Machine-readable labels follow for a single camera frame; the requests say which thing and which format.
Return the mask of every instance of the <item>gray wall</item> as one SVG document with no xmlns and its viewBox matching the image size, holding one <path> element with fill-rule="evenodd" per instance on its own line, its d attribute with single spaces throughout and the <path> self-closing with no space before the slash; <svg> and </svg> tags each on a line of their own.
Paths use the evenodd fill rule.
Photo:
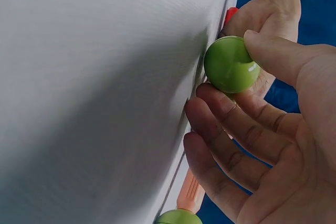
<svg viewBox="0 0 336 224">
<path fill-rule="evenodd" d="M 224 1 L 0 0 L 0 223 L 143 224 Z"/>
</svg>

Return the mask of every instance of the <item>palm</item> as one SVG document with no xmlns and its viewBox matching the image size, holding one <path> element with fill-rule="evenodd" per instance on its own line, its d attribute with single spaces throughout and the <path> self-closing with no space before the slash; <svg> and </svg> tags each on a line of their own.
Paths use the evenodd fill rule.
<svg viewBox="0 0 336 224">
<path fill-rule="evenodd" d="M 211 199 L 231 220 L 317 223 L 323 212 L 332 211 L 336 167 L 328 166 L 301 114 L 280 111 L 252 92 L 236 97 L 238 107 L 210 84 L 201 85 L 197 96 L 186 106 L 196 132 L 185 137 L 188 161 Z M 246 156 L 226 133 L 273 168 Z M 235 186 L 216 163 L 253 194 L 248 196 Z"/>
<path fill-rule="evenodd" d="M 272 1 L 252 0 L 233 16 L 221 31 L 220 36 L 235 35 L 243 37 L 245 31 L 251 29 L 296 42 L 298 39 L 298 24 L 297 17 L 285 13 Z M 252 90 L 257 95 L 264 97 L 274 79 L 274 76 L 262 70 Z"/>
</svg>

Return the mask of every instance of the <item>green ball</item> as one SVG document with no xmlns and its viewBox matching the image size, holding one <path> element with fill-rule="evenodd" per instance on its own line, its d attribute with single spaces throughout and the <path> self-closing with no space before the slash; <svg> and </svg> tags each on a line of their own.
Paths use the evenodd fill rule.
<svg viewBox="0 0 336 224">
<path fill-rule="evenodd" d="M 237 36 L 216 40 L 205 53 L 204 69 L 213 86 L 231 94 L 250 88 L 260 74 L 260 66 L 252 61 L 244 39 Z"/>
<path fill-rule="evenodd" d="M 202 224 L 200 218 L 190 211 L 175 209 L 158 217 L 155 224 Z"/>
</svg>

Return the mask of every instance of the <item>human hand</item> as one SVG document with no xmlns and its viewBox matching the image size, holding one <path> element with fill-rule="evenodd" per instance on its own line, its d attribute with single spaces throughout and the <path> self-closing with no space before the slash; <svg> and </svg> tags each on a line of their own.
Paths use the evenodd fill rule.
<svg viewBox="0 0 336 224">
<path fill-rule="evenodd" d="M 186 105 L 195 131 L 184 138 L 190 168 L 235 223 L 335 223 L 336 48 L 251 31 L 244 39 L 262 68 L 296 88 L 302 115 L 276 109 L 251 91 L 236 95 L 237 106 L 202 84 Z M 227 133 L 273 167 L 245 155 Z"/>
<path fill-rule="evenodd" d="M 220 37 L 242 37 L 246 30 L 251 29 L 297 42 L 300 16 L 300 0 L 251 0 L 225 25 Z M 273 75 L 261 71 L 251 90 L 264 97 L 274 80 Z"/>
</svg>

